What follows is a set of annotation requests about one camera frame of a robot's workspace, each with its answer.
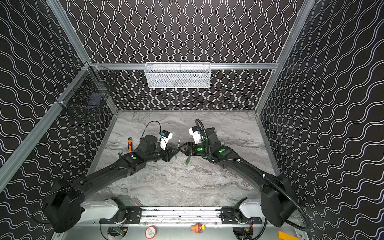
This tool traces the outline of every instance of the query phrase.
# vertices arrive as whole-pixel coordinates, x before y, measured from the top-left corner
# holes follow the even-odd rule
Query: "gray marble tabletop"
[[[128,152],[128,138],[133,148],[148,122],[156,120],[164,130],[173,133],[169,145],[193,141],[188,129],[199,118],[205,127],[215,127],[222,144],[262,169],[273,173],[253,112],[119,112],[96,170],[118,159],[118,152]],[[159,125],[151,123],[145,134],[158,136]],[[213,165],[201,157],[178,153],[169,163],[158,161],[132,176],[118,180],[94,194],[89,200],[119,197],[126,205],[138,206],[232,206],[243,197],[259,197],[259,193],[237,175]]]

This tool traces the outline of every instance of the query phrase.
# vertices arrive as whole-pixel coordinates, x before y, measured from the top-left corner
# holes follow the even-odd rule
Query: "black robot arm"
[[[65,232],[79,221],[82,213],[80,204],[87,196],[136,173],[147,162],[169,162],[177,152],[172,147],[161,149],[157,138],[147,135],[140,139],[134,152],[122,155],[111,165],[79,179],[57,181],[51,190],[53,194],[43,201],[43,211],[57,233]]]
[[[201,135],[201,141],[196,143],[196,131]],[[201,156],[213,164],[227,169],[247,181],[257,189],[262,197],[262,212],[265,218],[274,226],[281,227],[284,222],[304,231],[310,229],[308,216],[297,204],[297,197],[291,183],[283,176],[274,176],[255,167],[240,157],[233,149],[224,146],[219,141],[215,128],[204,128],[203,123],[196,119],[196,126],[191,128],[195,142],[187,142],[179,150],[187,156]],[[298,209],[306,220],[307,226],[301,227],[290,221],[288,217]]]

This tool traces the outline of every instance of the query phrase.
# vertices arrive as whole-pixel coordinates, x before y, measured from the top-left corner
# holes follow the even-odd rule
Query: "wall panel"
[[[384,2],[318,0],[261,113],[315,239],[384,238]]]
[[[32,210],[56,180],[86,175],[111,119],[107,107],[95,122],[75,121],[61,112],[0,194],[0,239],[51,239],[52,226],[35,222]],[[34,216],[48,221],[39,206]]]
[[[271,70],[213,70],[210,88],[149,88],[144,71],[121,71],[111,93],[122,110],[255,110]]]
[[[97,63],[276,62],[303,0],[61,0]]]
[[[0,1],[0,165],[83,65],[43,0]]]

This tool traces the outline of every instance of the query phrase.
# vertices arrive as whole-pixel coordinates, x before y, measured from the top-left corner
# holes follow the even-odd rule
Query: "orange and black tool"
[[[128,152],[132,152],[132,138],[128,138]]]

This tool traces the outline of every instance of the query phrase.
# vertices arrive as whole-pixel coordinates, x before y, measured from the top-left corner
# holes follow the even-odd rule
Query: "black wire basket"
[[[116,72],[92,66],[59,104],[75,120],[97,120],[117,79]]]

